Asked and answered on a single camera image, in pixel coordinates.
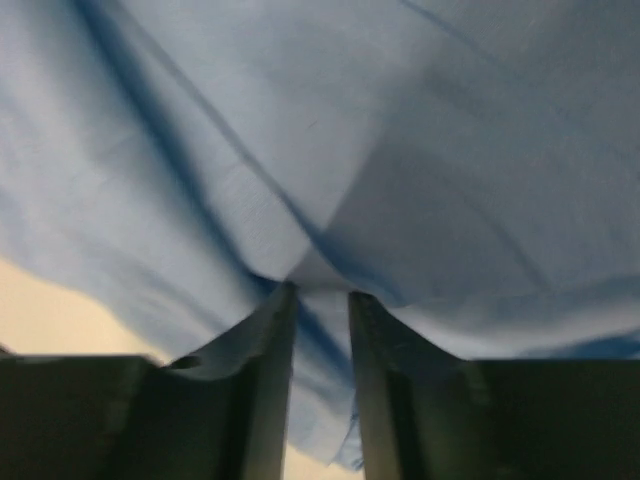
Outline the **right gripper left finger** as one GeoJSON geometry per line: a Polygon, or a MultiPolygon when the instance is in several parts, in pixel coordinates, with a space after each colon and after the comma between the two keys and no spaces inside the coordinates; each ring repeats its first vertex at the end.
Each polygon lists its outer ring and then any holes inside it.
{"type": "Polygon", "coordinates": [[[294,288],[166,366],[144,356],[1,357],[5,479],[277,479],[294,288]]]}

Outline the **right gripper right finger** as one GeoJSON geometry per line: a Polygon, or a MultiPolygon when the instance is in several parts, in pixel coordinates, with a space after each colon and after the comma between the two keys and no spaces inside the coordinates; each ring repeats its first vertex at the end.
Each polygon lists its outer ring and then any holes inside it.
{"type": "Polygon", "coordinates": [[[369,479],[635,479],[635,360],[459,359],[349,297],[369,479]]]}

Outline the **light blue long sleeve shirt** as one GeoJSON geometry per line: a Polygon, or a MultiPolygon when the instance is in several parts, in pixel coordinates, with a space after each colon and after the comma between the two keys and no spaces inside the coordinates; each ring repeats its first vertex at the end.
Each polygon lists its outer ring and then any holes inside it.
{"type": "Polygon", "coordinates": [[[1,253],[171,358],[296,283],[289,439],[357,471],[352,289],[638,357],[639,5],[5,1],[1,253]]]}

